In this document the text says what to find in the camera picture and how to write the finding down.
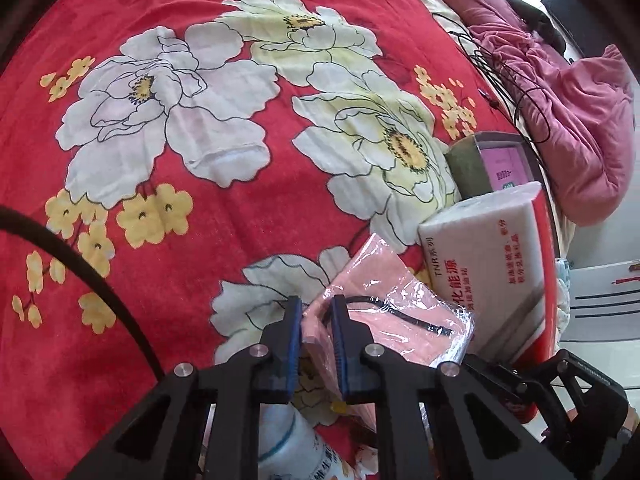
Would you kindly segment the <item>grey tray with pink book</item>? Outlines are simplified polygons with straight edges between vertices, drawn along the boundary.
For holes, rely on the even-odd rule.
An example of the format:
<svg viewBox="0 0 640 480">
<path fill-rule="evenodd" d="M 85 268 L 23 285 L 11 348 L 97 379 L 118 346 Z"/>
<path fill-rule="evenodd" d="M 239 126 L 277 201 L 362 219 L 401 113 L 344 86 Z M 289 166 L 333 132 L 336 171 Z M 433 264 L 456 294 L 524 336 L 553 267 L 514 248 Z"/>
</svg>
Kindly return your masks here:
<svg viewBox="0 0 640 480">
<path fill-rule="evenodd" d="M 544 184 L 534 150 L 518 134 L 480 132 L 452 144 L 445 158 L 464 200 L 528 182 Z"/>
</svg>

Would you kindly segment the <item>black monitor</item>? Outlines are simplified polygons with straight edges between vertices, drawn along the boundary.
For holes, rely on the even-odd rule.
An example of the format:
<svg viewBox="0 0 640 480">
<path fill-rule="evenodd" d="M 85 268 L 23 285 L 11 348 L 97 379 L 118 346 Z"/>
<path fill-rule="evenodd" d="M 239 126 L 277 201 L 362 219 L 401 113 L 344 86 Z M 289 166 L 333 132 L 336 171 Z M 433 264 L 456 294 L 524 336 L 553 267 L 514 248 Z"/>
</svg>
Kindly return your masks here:
<svg viewBox="0 0 640 480">
<path fill-rule="evenodd" d="M 613 36 L 579 0 L 541 0 L 582 58 L 595 58 L 615 44 Z"/>
</svg>

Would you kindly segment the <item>white orange vitamin bottle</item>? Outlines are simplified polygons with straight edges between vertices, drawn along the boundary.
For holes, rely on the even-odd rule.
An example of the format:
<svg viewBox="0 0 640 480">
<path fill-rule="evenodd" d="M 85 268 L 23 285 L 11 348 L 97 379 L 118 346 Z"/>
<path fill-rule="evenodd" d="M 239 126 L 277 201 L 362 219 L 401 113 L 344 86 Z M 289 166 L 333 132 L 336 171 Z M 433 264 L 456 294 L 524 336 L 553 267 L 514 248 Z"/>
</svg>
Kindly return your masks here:
<svg viewBox="0 0 640 480">
<path fill-rule="evenodd" d="M 349 464 L 291 404 L 260 407 L 259 479 L 352 479 Z"/>
</svg>

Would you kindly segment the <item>red white tissue box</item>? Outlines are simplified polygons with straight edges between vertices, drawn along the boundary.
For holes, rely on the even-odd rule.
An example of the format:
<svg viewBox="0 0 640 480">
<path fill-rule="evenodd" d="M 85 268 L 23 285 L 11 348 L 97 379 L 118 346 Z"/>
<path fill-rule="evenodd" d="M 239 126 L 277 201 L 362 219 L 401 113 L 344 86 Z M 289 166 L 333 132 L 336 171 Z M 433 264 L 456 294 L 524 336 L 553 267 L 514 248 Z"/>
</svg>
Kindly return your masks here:
<svg viewBox="0 0 640 480">
<path fill-rule="evenodd" d="M 418 235 L 434 292 L 474 316 L 470 353 L 519 372 L 552 357 L 555 251 L 540 183 L 462 200 Z"/>
</svg>

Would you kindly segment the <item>pink crumpled duvet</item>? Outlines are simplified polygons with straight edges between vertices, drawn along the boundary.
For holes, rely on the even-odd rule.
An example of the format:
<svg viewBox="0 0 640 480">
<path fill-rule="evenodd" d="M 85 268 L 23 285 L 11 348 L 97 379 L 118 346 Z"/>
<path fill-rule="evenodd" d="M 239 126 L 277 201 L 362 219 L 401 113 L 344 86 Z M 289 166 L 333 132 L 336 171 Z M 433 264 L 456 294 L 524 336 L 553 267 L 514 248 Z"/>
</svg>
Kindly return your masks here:
<svg viewBox="0 0 640 480">
<path fill-rule="evenodd" d="M 508 0 L 442 1 L 518 101 L 563 214 L 578 226 L 606 220 L 634 172 L 634 92 L 620 50 L 567 63 Z"/>
</svg>

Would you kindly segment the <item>red floral blanket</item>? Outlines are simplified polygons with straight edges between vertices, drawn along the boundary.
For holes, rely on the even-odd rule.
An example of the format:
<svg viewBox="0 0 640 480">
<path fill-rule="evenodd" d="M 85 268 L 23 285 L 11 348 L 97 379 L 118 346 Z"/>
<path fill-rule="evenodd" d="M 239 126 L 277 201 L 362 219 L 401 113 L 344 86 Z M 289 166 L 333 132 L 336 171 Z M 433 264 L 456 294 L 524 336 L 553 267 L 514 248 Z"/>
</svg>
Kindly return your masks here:
<svg viewBox="0 0 640 480">
<path fill-rule="evenodd" d="M 78 252 L 163 368 L 220 363 L 371 235 L 460 197 L 444 151 L 523 134 L 420 0 L 58 0 L 1 77 L 1 201 Z"/>
</svg>

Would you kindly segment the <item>cream bed sheet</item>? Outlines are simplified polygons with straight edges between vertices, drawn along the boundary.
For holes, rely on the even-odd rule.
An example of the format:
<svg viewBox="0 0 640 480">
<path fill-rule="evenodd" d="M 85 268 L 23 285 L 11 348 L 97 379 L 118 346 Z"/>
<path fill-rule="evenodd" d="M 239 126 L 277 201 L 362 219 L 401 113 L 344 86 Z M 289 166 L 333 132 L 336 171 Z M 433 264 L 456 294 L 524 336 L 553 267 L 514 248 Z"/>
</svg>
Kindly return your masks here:
<svg viewBox="0 0 640 480">
<path fill-rule="evenodd" d="M 460 16 L 446 5 L 444 0 L 420 0 L 430 13 L 437 13 L 435 20 L 446 30 L 447 34 L 454 39 L 453 32 L 468 32 Z M 560 258 L 565 258 L 568 254 L 568 246 L 575 234 L 576 226 L 565 218 L 555 203 L 551 192 L 550 181 L 546 174 L 542 174 L 544 187 L 548 195 L 549 216 L 552 228 L 554 229 L 555 252 Z"/>
</svg>

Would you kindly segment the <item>pink cloth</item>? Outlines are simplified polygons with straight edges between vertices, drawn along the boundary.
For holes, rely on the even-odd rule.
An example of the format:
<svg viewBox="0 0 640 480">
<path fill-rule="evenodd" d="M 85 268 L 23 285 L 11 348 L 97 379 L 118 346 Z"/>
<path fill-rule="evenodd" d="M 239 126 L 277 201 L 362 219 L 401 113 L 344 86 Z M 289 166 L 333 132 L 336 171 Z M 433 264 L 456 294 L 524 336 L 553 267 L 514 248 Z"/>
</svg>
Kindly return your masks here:
<svg viewBox="0 0 640 480">
<path fill-rule="evenodd" d="M 459 363 L 472 339 L 472 313 L 437 297 L 373 234 L 303 314 L 303 344 L 334 396 L 340 394 L 329 320 L 335 295 L 345 297 L 349 317 L 366 324 L 377 344 L 409 362 Z"/>
</svg>

